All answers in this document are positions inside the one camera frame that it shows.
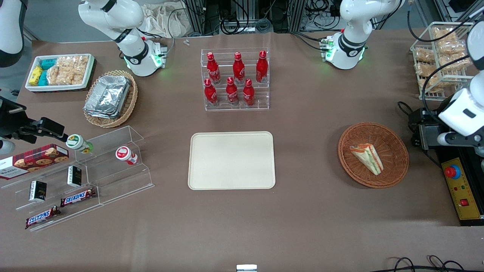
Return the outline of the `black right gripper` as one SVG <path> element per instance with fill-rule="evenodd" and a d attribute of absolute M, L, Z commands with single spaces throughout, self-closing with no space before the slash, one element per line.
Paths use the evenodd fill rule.
<path fill-rule="evenodd" d="M 28 125 L 30 119 L 26 115 L 26 106 L 1 97 L 0 136 L 5 139 L 17 139 L 29 144 L 35 144 L 37 136 L 51 138 L 68 138 L 65 127 L 53 120 L 42 117 L 35 122 L 36 128 L 21 128 Z"/>

